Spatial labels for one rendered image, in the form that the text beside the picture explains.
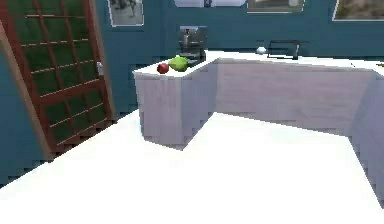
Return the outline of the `green lettuce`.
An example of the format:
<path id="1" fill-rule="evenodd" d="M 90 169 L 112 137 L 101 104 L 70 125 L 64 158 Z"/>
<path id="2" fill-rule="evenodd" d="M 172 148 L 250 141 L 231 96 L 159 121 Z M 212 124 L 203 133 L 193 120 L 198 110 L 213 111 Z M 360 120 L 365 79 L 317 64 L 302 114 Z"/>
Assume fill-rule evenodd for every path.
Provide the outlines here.
<path id="1" fill-rule="evenodd" d="M 168 61 L 168 65 L 175 71 L 185 72 L 188 68 L 188 60 L 185 57 L 176 56 Z"/>

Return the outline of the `white kitchen counter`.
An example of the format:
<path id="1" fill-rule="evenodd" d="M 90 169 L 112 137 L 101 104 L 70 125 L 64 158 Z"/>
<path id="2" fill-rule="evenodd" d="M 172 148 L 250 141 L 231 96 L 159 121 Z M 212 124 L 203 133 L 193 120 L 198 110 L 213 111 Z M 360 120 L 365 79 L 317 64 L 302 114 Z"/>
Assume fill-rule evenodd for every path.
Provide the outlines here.
<path id="1" fill-rule="evenodd" d="M 345 136 L 384 208 L 384 68 L 375 61 L 211 51 L 184 72 L 135 70 L 145 140 L 184 149 L 213 113 Z"/>

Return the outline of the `red-framed glass door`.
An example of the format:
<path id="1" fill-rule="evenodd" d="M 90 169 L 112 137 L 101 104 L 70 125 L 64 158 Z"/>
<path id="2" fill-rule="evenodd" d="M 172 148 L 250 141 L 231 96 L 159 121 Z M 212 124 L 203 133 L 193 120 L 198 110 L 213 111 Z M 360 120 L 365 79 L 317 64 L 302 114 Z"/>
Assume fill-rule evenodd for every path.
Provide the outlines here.
<path id="1" fill-rule="evenodd" d="M 45 158 L 113 124 L 96 0 L 0 0 L 0 39 Z"/>

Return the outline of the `white wall shelf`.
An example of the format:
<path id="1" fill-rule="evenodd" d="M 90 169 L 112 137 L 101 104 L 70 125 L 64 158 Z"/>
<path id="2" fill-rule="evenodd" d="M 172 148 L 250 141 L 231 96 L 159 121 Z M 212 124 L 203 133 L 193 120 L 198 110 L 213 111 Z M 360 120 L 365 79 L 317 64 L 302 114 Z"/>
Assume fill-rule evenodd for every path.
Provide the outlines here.
<path id="1" fill-rule="evenodd" d="M 174 0 L 176 7 L 181 8 L 211 8 L 211 7 L 240 7 L 247 0 Z"/>

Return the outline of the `grey framed wall picture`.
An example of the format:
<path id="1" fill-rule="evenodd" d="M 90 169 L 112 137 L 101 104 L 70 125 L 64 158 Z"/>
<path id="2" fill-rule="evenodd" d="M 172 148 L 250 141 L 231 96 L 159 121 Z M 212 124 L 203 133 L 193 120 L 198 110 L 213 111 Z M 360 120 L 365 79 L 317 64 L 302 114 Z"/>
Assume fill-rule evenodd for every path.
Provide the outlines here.
<path id="1" fill-rule="evenodd" d="M 142 26 L 142 0 L 107 0 L 112 27 Z"/>

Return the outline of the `brown framed wall picture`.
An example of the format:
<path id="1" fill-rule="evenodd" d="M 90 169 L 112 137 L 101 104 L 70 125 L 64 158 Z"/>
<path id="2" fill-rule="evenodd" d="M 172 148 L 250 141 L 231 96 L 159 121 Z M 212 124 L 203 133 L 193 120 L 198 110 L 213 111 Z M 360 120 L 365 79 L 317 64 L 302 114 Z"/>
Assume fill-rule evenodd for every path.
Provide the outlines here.
<path id="1" fill-rule="evenodd" d="M 384 0 L 337 0 L 334 21 L 384 21 Z"/>

